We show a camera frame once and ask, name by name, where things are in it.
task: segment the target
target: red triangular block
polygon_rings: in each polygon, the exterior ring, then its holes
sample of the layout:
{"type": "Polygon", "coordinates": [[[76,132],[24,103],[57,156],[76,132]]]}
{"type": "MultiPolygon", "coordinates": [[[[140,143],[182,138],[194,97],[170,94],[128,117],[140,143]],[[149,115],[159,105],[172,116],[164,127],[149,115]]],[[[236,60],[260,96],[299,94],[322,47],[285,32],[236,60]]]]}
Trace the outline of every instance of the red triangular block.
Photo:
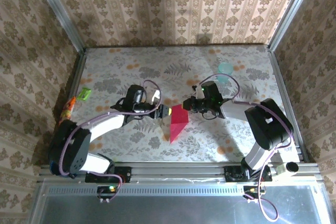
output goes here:
{"type": "Polygon", "coordinates": [[[188,111],[182,108],[182,105],[172,107],[172,119],[170,125],[170,142],[172,143],[175,138],[180,134],[184,127],[188,124],[189,117],[188,111]]]}

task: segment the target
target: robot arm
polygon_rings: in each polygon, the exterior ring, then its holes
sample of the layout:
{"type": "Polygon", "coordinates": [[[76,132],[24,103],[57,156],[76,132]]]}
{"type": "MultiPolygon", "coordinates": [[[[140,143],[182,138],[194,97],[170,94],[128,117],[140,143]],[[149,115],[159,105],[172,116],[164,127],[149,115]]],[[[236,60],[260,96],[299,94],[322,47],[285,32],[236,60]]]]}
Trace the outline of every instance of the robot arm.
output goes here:
{"type": "MultiPolygon", "coordinates": [[[[195,113],[211,111],[215,117],[239,119],[249,123],[256,143],[241,161],[241,172],[247,179],[261,169],[276,146],[288,139],[287,131],[273,115],[258,106],[223,99],[214,81],[202,84],[201,91],[198,87],[193,88],[198,97],[185,100],[184,109],[195,113]]],[[[266,99],[260,104],[273,111],[293,131],[292,125],[274,100],[266,99]]]]}
{"type": "MultiPolygon", "coordinates": [[[[125,126],[134,119],[143,119],[145,112],[150,112],[156,108],[155,103],[142,102],[146,94],[144,87],[132,85],[129,87],[124,98],[120,99],[111,107],[108,112],[110,116],[102,116],[96,120],[82,126],[76,131],[72,138],[72,143],[66,149],[62,163],[63,170],[74,178],[79,171],[105,173],[113,166],[112,160],[103,155],[89,153],[90,143],[105,133],[125,126]],[[127,115],[115,114],[114,112],[131,112],[127,115]]],[[[145,115],[153,119],[160,119],[170,115],[171,109],[165,105],[159,105],[155,111],[145,115]]],[[[51,172],[60,175],[59,162],[66,139],[77,127],[75,122],[63,121],[49,148],[48,158],[51,172]]]]}

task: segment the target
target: patterned wallpaper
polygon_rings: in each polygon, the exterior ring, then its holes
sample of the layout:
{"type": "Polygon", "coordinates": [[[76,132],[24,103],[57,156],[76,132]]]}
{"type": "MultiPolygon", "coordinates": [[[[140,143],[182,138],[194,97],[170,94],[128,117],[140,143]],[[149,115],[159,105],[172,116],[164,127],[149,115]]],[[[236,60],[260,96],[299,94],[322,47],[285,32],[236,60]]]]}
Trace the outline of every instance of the patterned wallpaper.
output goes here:
{"type": "Polygon", "coordinates": [[[25,223],[77,53],[46,0],[0,10],[0,223],[25,223]]]}
{"type": "Polygon", "coordinates": [[[336,0],[304,0],[276,56],[303,140],[336,209],[336,0]]]}
{"type": "Polygon", "coordinates": [[[61,0],[86,47],[266,43],[290,0],[61,0]]]}

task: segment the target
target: floral tablecloth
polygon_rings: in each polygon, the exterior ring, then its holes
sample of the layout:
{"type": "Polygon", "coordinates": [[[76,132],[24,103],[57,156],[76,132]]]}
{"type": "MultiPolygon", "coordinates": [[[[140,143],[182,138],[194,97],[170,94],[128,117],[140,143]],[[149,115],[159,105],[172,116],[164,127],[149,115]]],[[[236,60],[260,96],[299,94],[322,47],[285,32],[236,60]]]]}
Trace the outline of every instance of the floral tablecloth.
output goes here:
{"type": "MultiPolygon", "coordinates": [[[[75,122],[108,111],[125,96],[130,85],[141,84],[144,79],[160,86],[164,104],[181,104],[193,93],[191,86],[216,73],[221,62],[234,66],[233,76],[241,86],[238,100],[272,98],[282,108],[264,45],[98,48],[88,49],[86,56],[78,94],[83,87],[92,92],[86,101],[76,102],[71,117],[75,122]]],[[[230,81],[218,85],[224,98],[232,97],[236,90],[230,81]]],[[[147,90],[153,93],[154,87],[148,85],[147,90]]],[[[206,121],[200,114],[189,113],[188,125],[170,143],[170,119],[132,121],[93,141],[90,151],[119,162],[240,162],[255,142],[247,122],[219,118],[206,121]]],[[[280,155],[284,162],[299,161],[294,144],[280,155]]],[[[274,162],[281,159],[275,156],[274,162]]]]}

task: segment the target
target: green object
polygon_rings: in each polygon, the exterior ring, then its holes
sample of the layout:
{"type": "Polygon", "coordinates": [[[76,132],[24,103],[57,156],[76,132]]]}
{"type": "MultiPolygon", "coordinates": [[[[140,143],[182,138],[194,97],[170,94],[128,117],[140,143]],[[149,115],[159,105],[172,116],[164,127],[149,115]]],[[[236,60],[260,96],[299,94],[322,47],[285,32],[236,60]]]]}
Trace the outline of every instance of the green object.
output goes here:
{"type": "Polygon", "coordinates": [[[82,91],[80,92],[80,94],[77,96],[78,100],[82,100],[85,101],[89,95],[91,93],[91,89],[88,88],[82,88],[82,91]]]}

